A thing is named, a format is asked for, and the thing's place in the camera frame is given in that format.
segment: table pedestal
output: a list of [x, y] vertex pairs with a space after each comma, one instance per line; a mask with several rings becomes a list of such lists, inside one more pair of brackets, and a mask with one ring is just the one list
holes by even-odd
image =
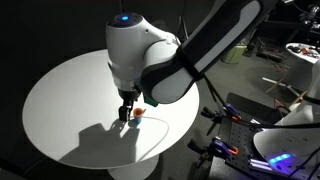
[[159, 155], [156, 155], [145, 161], [120, 168], [108, 169], [108, 171], [116, 180], [143, 180], [153, 172], [158, 164], [158, 160]]

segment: blue glowing light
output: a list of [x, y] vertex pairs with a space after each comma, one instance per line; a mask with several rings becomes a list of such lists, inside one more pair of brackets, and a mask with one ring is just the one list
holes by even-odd
[[282, 157], [282, 158], [288, 158], [288, 157], [290, 157], [290, 155], [289, 155], [289, 154], [284, 154], [284, 155], [282, 155], [281, 157]]
[[277, 157], [275, 157], [273, 159], [270, 159], [269, 162], [270, 163], [276, 163], [278, 161], [282, 161], [284, 159], [288, 159], [289, 157], [290, 157], [290, 154], [283, 154], [281, 156], [277, 156]]
[[126, 21], [126, 20], [128, 20], [129, 19], [129, 17], [128, 16], [122, 16], [122, 18], [121, 18], [123, 21]]

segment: robotic arm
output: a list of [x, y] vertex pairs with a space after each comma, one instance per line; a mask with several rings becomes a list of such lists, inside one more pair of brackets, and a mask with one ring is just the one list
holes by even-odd
[[151, 100], [168, 104], [183, 97], [223, 53], [255, 28], [277, 0], [227, 0], [214, 9], [180, 45], [168, 32], [134, 13], [117, 15], [106, 28], [107, 45], [119, 95], [120, 120], [129, 120], [142, 91]]
[[[220, 9], [209, 15], [180, 44], [171, 33], [150, 25], [142, 16], [124, 13], [115, 16], [106, 28], [109, 50], [109, 67], [123, 105], [119, 119], [128, 121], [133, 102], [143, 92], [151, 100], [168, 104], [179, 100], [192, 84], [229, 49], [252, 31], [271, 11], [278, 0], [226, 0]], [[314, 66], [309, 97], [319, 103], [320, 61]], [[279, 121], [278, 125], [314, 123], [320, 121], [320, 106], [315, 102], [303, 102], [296, 110]], [[292, 172], [286, 163], [273, 163], [282, 153], [290, 153], [292, 167], [300, 165], [319, 146], [318, 129], [262, 131], [254, 136], [258, 152], [270, 166], [284, 174]], [[310, 174], [319, 163], [316, 160], [305, 165], [302, 173]]]

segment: small object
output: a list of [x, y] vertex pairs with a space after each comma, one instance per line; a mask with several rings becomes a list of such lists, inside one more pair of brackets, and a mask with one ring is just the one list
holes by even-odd
[[135, 121], [137, 124], [140, 124], [140, 123], [141, 123], [142, 115], [143, 115], [143, 113], [144, 113], [145, 111], [146, 111], [146, 110], [142, 110], [141, 108], [135, 108], [135, 109], [133, 110], [134, 121]]
[[239, 121], [239, 119], [237, 117], [235, 117], [235, 116], [231, 116], [231, 120], [232, 121], [236, 121], [236, 122]]
[[212, 161], [213, 157], [218, 157], [222, 159], [231, 158], [236, 156], [239, 152], [238, 148], [231, 146], [230, 144], [222, 141], [220, 138], [216, 137], [211, 140], [209, 146], [201, 148], [194, 139], [191, 139], [188, 143], [188, 147], [200, 154], [199, 163], [197, 169], [205, 162]]
[[212, 132], [212, 130], [216, 127], [217, 124], [220, 124], [222, 122], [222, 115], [219, 113], [213, 113], [210, 109], [207, 107], [204, 107], [203, 110], [201, 111], [201, 115], [211, 119], [213, 122], [211, 127], [209, 128], [207, 132], [207, 136]]
[[233, 114], [239, 114], [237, 109], [234, 108], [232, 104], [227, 103], [226, 105], [228, 106], [229, 110], [232, 111]]
[[295, 47], [289, 46], [288, 49], [290, 49], [294, 53], [300, 53], [301, 52], [301, 49], [298, 46], [295, 46]]
[[302, 52], [303, 54], [308, 54], [308, 53], [309, 53], [309, 51], [308, 51], [306, 48], [302, 48], [302, 49], [301, 49], [301, 52]]

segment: black robot arm segment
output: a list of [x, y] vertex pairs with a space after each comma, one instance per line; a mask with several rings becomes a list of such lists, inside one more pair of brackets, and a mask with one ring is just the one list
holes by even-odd
[[165, 62], [145, 67], [141, 88], [159, 103], [179, 100], [219, 58], [252, 31], [278, 0], [227, 0]]

